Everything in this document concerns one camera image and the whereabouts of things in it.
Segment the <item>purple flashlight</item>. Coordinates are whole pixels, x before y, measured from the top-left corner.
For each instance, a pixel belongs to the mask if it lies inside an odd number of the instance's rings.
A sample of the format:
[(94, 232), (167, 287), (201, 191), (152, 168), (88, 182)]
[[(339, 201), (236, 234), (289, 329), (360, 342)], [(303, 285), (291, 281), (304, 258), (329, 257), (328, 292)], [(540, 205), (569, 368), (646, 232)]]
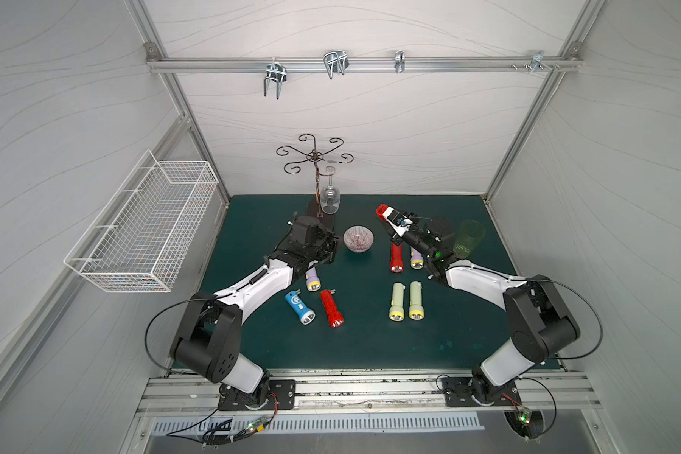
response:
[(315, 268), (311, 268), (306, 272), (306, 288), (310, 292), (316, 292), (322, 288), (321, 279)]
[(420, 251), (417, 251), (416, 249), (412, 249), (412, 251), (410, 251), (410, 266), (414, 270), (421, 270), (424, 268), (425, 259)]

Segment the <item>red flashlight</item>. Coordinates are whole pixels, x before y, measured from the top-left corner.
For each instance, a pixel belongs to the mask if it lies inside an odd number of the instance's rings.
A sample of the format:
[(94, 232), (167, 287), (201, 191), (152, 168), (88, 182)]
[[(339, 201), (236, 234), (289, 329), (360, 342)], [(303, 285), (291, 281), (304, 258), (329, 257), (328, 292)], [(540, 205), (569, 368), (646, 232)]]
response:
[(387, 219), (386, 212), (388, 210), (389, 210), (389, 206), (387, 206), (386, 204), (380, 204), (380, 206), (378, 206), (378, 209), (376, 210), (376, 215), (382, 221), (386, 221), (386, 219)]
[(394, 274), (404, 271), (403, 247), (400, 244), (392, 244), (390, 270)]
[(342, 316), (340, 310), (338, 310), (334, 299), (335, 293), (336, 291), (334, 289), (324, 289), (320, 292), (323, 307), (327, 314), (327, 320), (332, 328), (341, 327), (344, 324), (344, 316)]

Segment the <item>pale green flashlight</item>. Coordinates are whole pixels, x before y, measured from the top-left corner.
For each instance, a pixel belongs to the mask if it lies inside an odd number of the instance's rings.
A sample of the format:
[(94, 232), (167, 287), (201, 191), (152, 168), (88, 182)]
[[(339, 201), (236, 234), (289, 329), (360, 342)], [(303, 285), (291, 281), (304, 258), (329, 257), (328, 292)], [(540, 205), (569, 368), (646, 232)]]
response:
[(419, 281), (410, 283), (409, 317), (414, 321), (420, 321), (425, 318), (422, 289), (422, 284)]
[(405, 318), (404, 310), (404, 293), (405, 285), (399, 282), (393, 284), (391, 306), (389, 309), (389, 318), (394, 322), (401, 322)]

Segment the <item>blue flashlight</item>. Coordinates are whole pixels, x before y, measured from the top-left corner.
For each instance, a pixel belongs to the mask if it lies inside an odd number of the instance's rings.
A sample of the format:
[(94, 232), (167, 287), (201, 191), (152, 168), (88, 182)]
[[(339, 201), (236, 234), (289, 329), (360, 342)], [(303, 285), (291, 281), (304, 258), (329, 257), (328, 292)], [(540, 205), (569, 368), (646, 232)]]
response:
[(285, 300), (297, 314), (302, 325), (309, 325), (316, 318), (316, 313), (301, 298), (299, 289), (290, 291), (285, 295)]

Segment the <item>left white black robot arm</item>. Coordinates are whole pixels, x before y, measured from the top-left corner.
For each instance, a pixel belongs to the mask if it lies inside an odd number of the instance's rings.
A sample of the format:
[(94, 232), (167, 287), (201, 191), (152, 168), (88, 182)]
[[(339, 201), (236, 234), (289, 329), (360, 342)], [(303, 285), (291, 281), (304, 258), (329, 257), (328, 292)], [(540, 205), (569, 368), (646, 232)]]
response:
[(169, 355), (215, 384), (236, 392), (243, 405), (261, 408), (270, 394), (270, 373), (240, 353), (244, 323), (276, 293), (317, 265), (331, 263), (339, 238), (314, 217), (298, 216), (262, 265), (236, 284), (187, 301)]

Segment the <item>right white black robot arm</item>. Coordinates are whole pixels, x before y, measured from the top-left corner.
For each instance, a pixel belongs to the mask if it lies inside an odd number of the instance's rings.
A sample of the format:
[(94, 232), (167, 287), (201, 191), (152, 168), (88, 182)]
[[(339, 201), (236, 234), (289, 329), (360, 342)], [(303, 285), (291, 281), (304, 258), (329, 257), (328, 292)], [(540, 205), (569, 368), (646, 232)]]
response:
[(376, 215), (395, 245), (421, 253), (429, 279), (502, 309), (510, 338), (472, 370), (466, 393), (489, 407), (515, 379), (580, 339), (581, 329), (554, 282), (476, 265), (453, 251), (453, 233), (441, 221), (419, 223), (414, 213), (382, 204)]

